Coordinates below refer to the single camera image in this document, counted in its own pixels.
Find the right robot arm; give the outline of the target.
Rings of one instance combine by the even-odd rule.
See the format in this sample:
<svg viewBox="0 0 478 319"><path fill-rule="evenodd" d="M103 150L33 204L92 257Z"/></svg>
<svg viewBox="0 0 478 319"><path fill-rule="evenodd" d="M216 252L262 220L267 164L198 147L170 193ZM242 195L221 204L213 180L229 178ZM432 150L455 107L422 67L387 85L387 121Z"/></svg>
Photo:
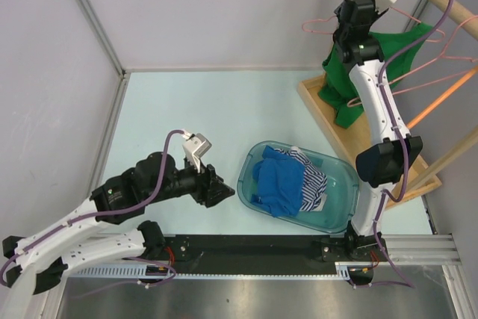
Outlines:
<svg viewBox="0 0 478 319"><path fill-rule="evenodd" d="M376 239L387 197L396 184L406 184L408 171L423 148L400 118L388 83L385 56L370 34L372 24L397 0L343 0L335 10L332 35L340 62L358 92L367 117L371 146L356 156L361 180L357 209L347 226L343 248L347 258L366 260L378 252Z"/></svg>

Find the green tank top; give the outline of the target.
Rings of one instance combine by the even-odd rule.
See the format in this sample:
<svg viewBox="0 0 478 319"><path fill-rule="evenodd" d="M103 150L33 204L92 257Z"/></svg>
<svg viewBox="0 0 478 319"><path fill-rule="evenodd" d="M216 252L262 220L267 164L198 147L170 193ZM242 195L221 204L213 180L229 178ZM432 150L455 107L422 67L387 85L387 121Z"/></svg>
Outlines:
<svg viewBox="0 0 478 319"><path fill-rule="evenodd" d="M396 34L373 32L372 35L379 41L385 59L388 60L392 55L413 43L431 29L431 25L419 23L407 32ZM411 70L413 60L422 45L423 43L418 43L388 65L386 73L389 81L393 81ZM334 49L330 52L328 58L323 61L323 69L326 73L326 84L322 86L318 96L334 108L335 124L341 128L349 128L364 113L364 109L360 105L353 107L348 105L348 102L355 99L358 93Z"/></svg>

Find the blue white striped tank top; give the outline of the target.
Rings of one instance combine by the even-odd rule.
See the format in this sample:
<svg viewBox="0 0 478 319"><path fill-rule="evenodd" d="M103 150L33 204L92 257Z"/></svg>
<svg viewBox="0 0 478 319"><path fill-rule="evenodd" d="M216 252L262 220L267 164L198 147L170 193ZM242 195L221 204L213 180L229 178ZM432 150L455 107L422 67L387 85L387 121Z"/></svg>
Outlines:
<svg viewBox="0 0 478 319"><path fill-rule="evenodd" d="M289 150L275 148L275 151L288 155L304 166L304 181L302 186L302 204L300 211L322 211L326 203L326 186L328 177L321 172L305 153L297 146Z"/></svg>

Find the orange hanger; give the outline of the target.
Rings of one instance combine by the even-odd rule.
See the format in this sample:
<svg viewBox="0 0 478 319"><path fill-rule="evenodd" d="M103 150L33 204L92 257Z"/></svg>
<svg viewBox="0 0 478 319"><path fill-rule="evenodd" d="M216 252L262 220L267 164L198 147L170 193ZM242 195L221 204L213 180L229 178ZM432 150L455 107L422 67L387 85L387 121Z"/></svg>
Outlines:
<svg viewBox="0 0 478 319"><path fill-rule="evenodd" d="M477 74L477 66L474 66L468 72L466 72L459 80L446 89L439 97L431 102L426 108L424 108L416 117L408 122L407 127L409 129L415 127L418 123L429 116L439 105L441 105L446 99L451 97L461 86L466 84L471 78Z"/></svg>

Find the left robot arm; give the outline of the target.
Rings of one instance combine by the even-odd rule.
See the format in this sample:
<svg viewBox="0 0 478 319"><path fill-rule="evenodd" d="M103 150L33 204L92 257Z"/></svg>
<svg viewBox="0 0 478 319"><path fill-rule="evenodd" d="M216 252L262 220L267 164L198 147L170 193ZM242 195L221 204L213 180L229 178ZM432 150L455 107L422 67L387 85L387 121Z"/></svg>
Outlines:
<svg viewBox="0 0 478 319"><path fill-rule="evenodd" d="M159 225L151 220L113 242L87 244L86 240L139 217L156 202L189 195L210 208L234 194L235 190L213 166L186 161L179 170L171 155L153 152L123 174L107 180L79 207L47 229L27 238L5 238L1 245L7 262L1 268L1 285L12 288L31 267L34 293L40 294L71 273L96 263L126 257L156 259L164 253L166 242Z"/></svg>

